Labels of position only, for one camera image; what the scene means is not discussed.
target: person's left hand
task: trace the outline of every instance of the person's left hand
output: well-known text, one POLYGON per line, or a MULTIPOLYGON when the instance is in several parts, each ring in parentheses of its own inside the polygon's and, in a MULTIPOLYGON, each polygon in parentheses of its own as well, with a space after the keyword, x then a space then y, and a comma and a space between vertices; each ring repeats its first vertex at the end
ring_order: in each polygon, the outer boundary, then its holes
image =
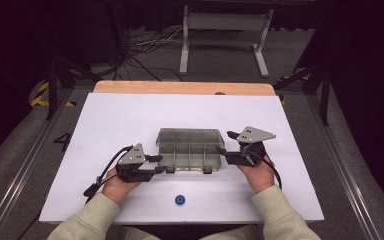
MULTIPOLYGON (((117 174, 117 170, 112 168, 107 172, 107 177, 117 174)), ((126 183, 121 178, 115 176, 104 184, 102 193, 115 203, 120 204, 127 197, 130 191, 139 186, 140 182, 126 183)))

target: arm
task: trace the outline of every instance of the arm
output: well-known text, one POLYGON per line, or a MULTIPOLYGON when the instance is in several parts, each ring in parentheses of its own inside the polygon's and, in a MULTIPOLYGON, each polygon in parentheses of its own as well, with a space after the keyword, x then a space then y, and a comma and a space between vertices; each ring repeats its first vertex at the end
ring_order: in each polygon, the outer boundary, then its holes
MULTIPOLYGON (((267 155, 264 159, 271 162, 267 155)), ((274 175, 270 167, 264 163, 257 167, 238 167, 256 193, 252 202, 263 217, 263 234, 266 240, 320 239, 291 207, 279 187, 274 185, 274 175)))
MULTIPOLYGON (((108 176, 117 174, 115 168, 108 176)), ((129 192, 140 183, 125 183, 114 177, 105 183, 102 193, 98 193, 77 214, 61 223, 48 239, 105 239, 106 232, 117 217, 119 205, 129 192)))

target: metal rail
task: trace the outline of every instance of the metal rail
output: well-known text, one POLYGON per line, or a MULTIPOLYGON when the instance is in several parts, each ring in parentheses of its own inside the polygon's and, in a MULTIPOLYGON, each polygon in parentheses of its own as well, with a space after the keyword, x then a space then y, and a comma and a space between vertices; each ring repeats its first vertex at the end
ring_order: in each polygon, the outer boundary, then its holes
POLYGON ((348 168, 347 164, 342 160, 341 154, 338 150, 335 138, 328 126, 325 126, 319 116, 319 105, 314 95, 306 96, 307 103, 311 109, 311 112, 316 119, 317 125, 322 132, 326 143, 328 144, 332 156, 333 165, 341 179, 342 185, 344 186, 345 192, 354 209, 355 215, 358 222, 360 223, 361 229, 366 236, 366 239, 382 239, 380 236, 372 217, 370 216, 369 209, 367 208, 366 202, 361 195, 360 189, 354 180, 354 177, 348 168))
POLYGON ((0 230, 2 229, 12 208, 14 207, 15 202, 20 196, 21 191, 23 190, 24 185, 26 184, 31 172, 33 171, 33 168, 43 149, 44 143, 48 138, 48 135, 51 132, 52 127, 54 126, 59 114, 64 108, 65 103, 68 101, 71 92, 71 89, 61 90, 61 96, 58 99, 58 108, 55 111, 55 114, 42 126, 36 141, 34 142, 32 148, 30 149, 23 164, 20 167, 20 170, 18 171, 10 187, 8 188, 8 191, 2 199, 0 203, 0 230))

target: sleeve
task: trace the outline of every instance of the sleeve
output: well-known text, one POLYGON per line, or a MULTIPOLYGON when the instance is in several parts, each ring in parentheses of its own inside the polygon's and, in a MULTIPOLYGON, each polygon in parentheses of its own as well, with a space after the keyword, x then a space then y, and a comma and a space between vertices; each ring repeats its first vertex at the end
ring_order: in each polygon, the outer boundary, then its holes
POLYGON ((252 202, 263 217, 263 234, 266 240, 320 239, 291 207, 278 186, 256 194, 252 202))
POLYGON ((105 239, 119 212, 115 202, 98 193, 79 213, 61 223, 48 239, 105 239))

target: clear plastic container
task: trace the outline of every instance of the clear plastic container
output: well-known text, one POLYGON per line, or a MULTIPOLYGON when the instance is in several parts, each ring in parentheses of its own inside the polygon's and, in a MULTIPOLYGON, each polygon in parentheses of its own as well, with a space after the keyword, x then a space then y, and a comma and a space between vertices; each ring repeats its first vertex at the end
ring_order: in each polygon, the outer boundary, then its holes
POLYGON ((224 147, 224 141, 217 129, 161 128, 157 146, 163 156, 158 165, 165 166, 167 173, 212 173, 220 169, 221 163, 215 147, 224 147))

